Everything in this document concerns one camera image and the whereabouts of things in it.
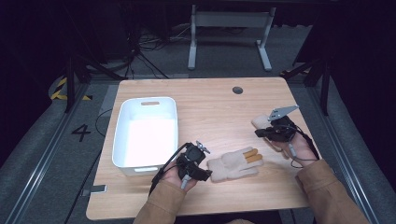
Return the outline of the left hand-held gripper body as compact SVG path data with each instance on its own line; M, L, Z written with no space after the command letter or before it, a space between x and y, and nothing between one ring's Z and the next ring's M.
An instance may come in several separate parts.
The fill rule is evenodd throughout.
M205 158L205 153L208 150L200 142L196 142L196 145L186 143L185 148L186 151L177 157L178 176L180 179L183 179L186 175L195 179L194 175L187 173L187 164L192 161L199 165Z

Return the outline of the white plastic basket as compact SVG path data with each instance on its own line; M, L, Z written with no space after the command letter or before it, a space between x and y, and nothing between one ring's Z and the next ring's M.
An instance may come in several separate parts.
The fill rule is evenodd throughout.
M171 97L124 101L116 124L112 162L125 175L155 175L178 146L177 105Z

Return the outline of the small metal bracket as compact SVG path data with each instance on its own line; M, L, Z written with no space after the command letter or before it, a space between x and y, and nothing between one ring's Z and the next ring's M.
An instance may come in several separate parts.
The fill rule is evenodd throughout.
M106 192L107 185L98 185L98 186L92 186L89 189L83 189L80 192L80 195L82 197L90 197L94 193L104 193Z

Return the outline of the person's left hand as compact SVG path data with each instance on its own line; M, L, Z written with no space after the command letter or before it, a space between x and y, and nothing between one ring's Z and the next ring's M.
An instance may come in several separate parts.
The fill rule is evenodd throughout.
M184 191L190 191L196 184L197 180L191 179L184 183L178 176L178 168L173 164L169 163L166 168L165 172L162 177L163 181L166 181L178 188L183 189Z

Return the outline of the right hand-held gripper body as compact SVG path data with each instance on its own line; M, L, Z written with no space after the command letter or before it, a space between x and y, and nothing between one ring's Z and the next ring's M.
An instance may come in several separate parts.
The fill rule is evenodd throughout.
M289 142L297 132L296 124L288 117L288 114L296 109L298 105L275 108L268 121L271 123L270 133L267 138L276 142Z

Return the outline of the person's right hand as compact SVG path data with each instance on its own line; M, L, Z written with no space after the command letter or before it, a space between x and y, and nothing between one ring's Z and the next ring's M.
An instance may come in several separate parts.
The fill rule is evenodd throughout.
M299 133L295 134L288 143L272 141L272 144L285 150L292 159L294 166L305 167L318 160L306 140Z

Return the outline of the black metal stand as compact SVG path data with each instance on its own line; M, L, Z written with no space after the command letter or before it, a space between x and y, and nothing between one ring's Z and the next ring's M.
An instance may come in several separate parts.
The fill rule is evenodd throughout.
M303 63L302 65L293 68L289 71L284 70L280 73L280 76L285 80L295 77L305 70L308 71L305 79L304 85L306 87L315 87L318 81L321 80L321 89L319 97L319 106L322 113L328 115L328 95L330 88L330 64L327 60L315 59L308 63Z
M91 74L88 72L87 65L95 68L100 73L107 75L114 80L126 80L126 77L121 77L116 73L105 68L98 62L84 57L79 54L72 54L66 61L66 109L65 113L71 111L77 97L75 92L75 77L78 78L80 83L89 83L91 81Z

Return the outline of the yellow black hazard tape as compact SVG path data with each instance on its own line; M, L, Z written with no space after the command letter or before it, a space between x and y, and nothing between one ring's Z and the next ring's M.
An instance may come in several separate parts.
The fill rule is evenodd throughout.
M67 81L67 77L62 77L61 78L61 80L57 84L53 94L50 96L51 100L55 100L55 99L67 100L67 95L66 94L61 94L61 91L62 91L64 85L66 84L66 81ZM84 101L90 101L92 99L93 99L92 95L84 95L82 97L82 100L84 100Z

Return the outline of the grey metal desk frame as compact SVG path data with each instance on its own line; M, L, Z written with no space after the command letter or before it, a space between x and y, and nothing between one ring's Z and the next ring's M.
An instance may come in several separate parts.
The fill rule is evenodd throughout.
M262 28L263 35L256 41L262 65L265 71L271 71L266 42L271 30L272 22L276 14L276 8L271 7L268 12L223 12L223 11L200 11L196 5L191 6L191 44L188 59L188 69L194 70L197 56L197 27L241 27Z

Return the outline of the beige glove with orange fingertips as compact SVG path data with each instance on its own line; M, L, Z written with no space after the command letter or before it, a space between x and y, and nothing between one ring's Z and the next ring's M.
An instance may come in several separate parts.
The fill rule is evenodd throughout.
M256 175L263 165L262 154L257 148L247 147L221 155L207 162L215 183Z

